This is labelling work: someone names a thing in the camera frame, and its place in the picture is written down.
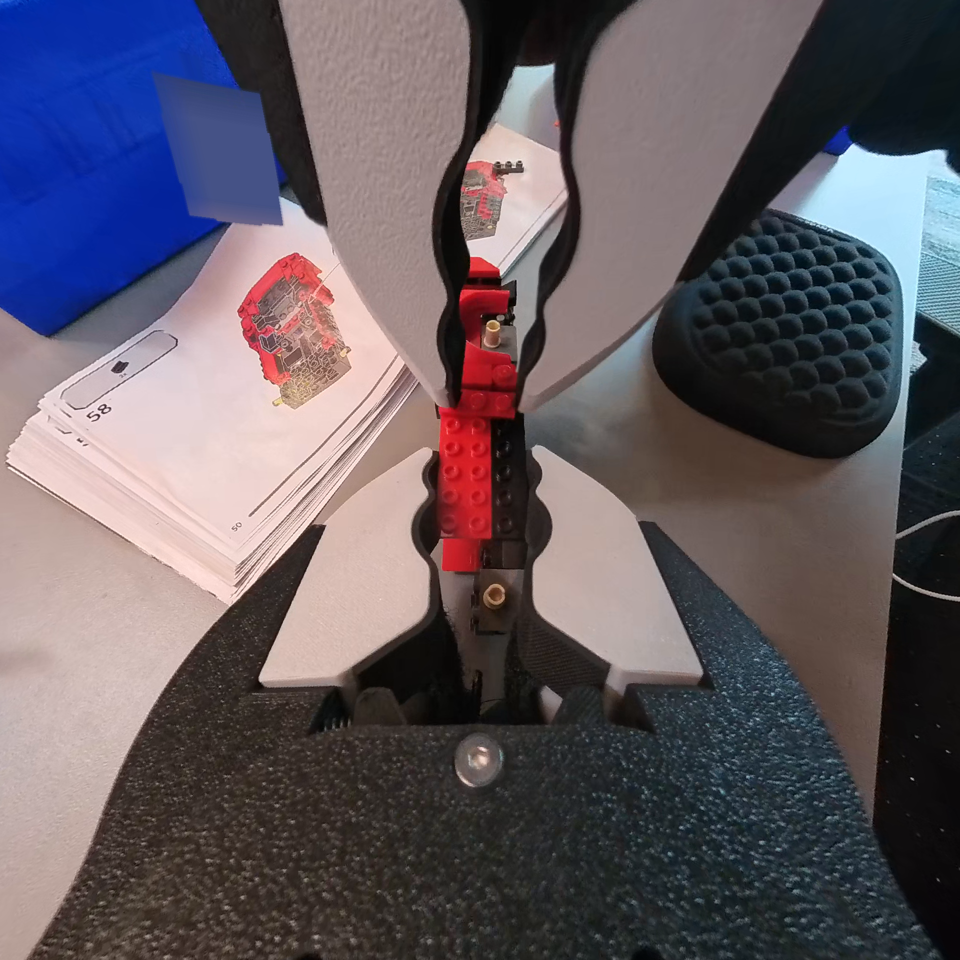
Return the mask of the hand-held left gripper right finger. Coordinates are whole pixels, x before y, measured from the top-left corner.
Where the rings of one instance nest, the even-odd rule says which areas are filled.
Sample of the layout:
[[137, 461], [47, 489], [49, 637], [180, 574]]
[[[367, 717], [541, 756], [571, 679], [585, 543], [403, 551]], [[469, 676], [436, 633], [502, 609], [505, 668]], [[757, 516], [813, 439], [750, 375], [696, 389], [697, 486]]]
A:
[[532, 449], [549, 533], [527, 580], [532, 612], [570, 642], [570, 673], [528, 670], [551, 690], [696, 687], [704, 668], [640, 522], [605, 486], [544, 446]]

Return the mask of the white instruction booklet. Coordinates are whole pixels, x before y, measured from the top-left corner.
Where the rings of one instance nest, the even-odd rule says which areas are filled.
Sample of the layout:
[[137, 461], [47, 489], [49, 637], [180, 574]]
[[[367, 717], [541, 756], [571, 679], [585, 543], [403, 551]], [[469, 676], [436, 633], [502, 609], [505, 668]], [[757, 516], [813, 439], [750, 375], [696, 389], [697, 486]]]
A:
[[326, 230], [230, 226], [143, 332], [49, 390], [7, 466], [230, 604], [417, 387]]

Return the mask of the red brick toy car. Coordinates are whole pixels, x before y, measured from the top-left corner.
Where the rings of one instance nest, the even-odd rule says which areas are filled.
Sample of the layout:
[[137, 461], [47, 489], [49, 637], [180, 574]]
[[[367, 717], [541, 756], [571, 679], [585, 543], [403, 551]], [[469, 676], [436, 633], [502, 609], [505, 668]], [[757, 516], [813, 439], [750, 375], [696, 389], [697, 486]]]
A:
[[459, 300], [460, 397], [438, 410], [441, 569], [470, 578], [468, 625], [478, 637], [508, 636], [522, 601], [530, 485], [516, 303], [516, 284], [472, 257]]

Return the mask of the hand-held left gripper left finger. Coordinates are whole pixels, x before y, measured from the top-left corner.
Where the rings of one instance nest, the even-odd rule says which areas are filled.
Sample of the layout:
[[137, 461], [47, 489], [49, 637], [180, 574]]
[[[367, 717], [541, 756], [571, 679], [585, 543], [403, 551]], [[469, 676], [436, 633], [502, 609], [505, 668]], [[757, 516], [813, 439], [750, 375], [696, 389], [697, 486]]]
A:
[[415, 530], [433, 449], [416, 450], [328, 519], [258, 680], [263, 687], [355, 687], [439, 608], [439, 581]]

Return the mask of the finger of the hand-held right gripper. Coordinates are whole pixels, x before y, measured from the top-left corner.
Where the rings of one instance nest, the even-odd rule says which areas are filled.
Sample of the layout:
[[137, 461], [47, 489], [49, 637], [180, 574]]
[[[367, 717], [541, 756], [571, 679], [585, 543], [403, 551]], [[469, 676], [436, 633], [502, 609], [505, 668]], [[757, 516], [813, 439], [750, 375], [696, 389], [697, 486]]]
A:
[[281, 2], [334, 250], [439, 406], [460, 393], [463, 175], [518, 61], [519, 2]]
[[681, 277], [817, 2], [556, 2], [568, 205], [541, 263], [519, 408], [616, 350]]

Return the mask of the black honeycomb wrist rest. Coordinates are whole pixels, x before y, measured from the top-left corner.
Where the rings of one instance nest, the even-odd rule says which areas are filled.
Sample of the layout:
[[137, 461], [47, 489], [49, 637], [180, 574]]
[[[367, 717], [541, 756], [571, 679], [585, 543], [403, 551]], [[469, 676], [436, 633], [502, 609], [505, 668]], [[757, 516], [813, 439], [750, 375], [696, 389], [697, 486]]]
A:
[[874, 246], [766, 209], [661, 307], [663, 384], [715, 422], [820, 459], [869, 446], [898, 406], [904, 299]]

